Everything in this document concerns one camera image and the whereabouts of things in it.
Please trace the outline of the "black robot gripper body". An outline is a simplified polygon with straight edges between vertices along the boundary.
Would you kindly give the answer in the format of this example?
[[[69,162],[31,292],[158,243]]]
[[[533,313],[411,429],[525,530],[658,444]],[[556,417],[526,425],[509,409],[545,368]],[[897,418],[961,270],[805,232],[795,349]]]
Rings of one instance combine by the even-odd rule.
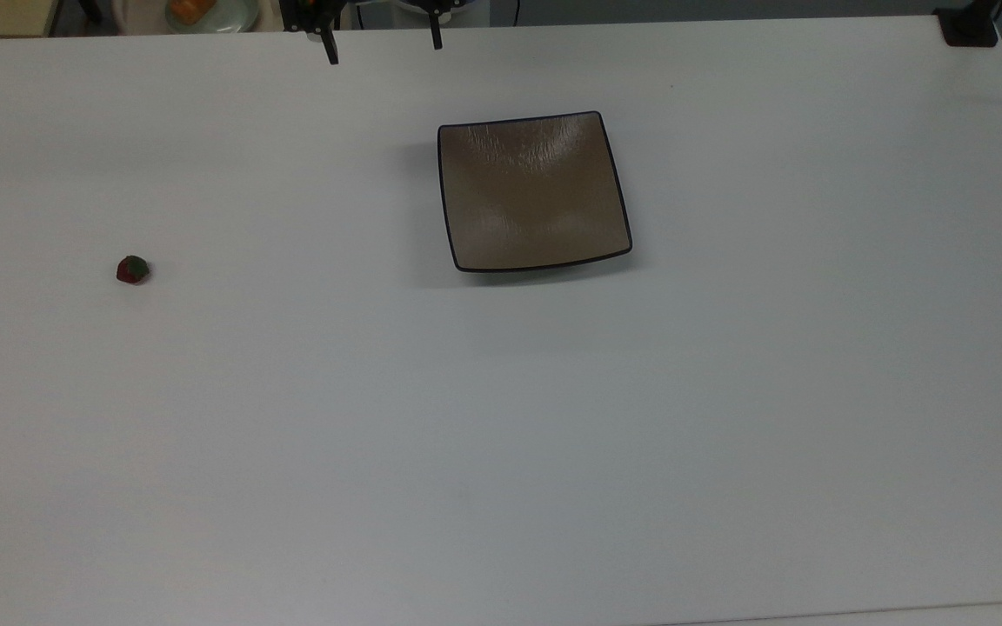
[[[279,13],[289,32],[476,27],[474,1],[281,1]]]

